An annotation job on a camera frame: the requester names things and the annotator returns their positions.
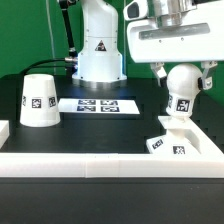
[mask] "cable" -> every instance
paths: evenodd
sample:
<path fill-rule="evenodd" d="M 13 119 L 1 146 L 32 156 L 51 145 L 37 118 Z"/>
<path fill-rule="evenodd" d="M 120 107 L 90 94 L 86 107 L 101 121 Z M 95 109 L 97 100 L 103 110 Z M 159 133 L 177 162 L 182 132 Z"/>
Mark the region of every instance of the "cable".
<path fill-rule="evenodd" d="M 20 75 L 26 75 L 26 73 L 27 73 L 30 69 L 36 67 L 37 65 L 46 64 L 46 63 L 51 63 L 51 62 L 58 62 L 58 61 L 63 61 L 63 62 L 65 62 L 65 59 L 64 59 L 64 58 L 55 58 L 55 59 L 48 59 L 48 60 L 38 61 L 38 62 L 36 62 L 36 63 L 30 65 L 29 67 L 23 69 L 19 74 L 20 74 Z"/>
<path fill-rule="evenodd" d="M 49 28 L 50 40 L 51 40 L 51 51 L 52 51 L 53 58 L 55 58 L 56 56 L 55 56 L 55 47 L 54 47 L 54 36 L 53 36 L 52 25 L 51 25 L 49 0 L 46 0 L 46 10 L 47 10 L 48 28 Z"/>

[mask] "white cup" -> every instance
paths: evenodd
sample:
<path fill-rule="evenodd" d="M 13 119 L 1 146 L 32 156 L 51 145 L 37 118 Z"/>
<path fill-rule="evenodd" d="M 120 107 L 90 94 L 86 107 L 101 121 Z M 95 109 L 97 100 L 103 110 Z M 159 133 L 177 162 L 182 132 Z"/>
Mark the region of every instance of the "white cup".
<path fill-rule="evenodd" d="M 20 123 L 29 127 L 48 127 L 60 122 L 52 75 L 24 77 Z"/>

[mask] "black table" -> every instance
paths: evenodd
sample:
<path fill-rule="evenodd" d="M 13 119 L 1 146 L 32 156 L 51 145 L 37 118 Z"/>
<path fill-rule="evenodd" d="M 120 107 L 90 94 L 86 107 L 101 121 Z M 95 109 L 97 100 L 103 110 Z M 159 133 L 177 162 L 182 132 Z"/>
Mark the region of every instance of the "black table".
<path fill-rule="evenodd" d="M 60 124 L 19 123 L 23 77 L 0 79 L 0 120 L 10 121 L 2 153 L 148 153 L 147 138 L 164 134 L 168 92 L 156 80 L 129 79 L 126 87 L 93 90 L 55 77 L 58 98 L 132 99 L 140 115 L 62 113 Z M 224 150 L 224 109 L 201 92 L 192 119 Z M 224 180 L 183 178 L 1 178 L 0 223 L 224 222 Z"/>

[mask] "tag on robot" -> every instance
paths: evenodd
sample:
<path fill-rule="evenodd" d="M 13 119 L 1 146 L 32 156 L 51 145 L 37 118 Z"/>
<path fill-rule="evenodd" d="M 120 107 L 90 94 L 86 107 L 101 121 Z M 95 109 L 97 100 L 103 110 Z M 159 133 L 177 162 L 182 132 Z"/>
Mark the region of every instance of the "tag on robot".
<path fill-rule="evenodd" d="M 107 51 L 103 41 L 101 40 L 100 43 L 97 45 L 95 51 Z"/>

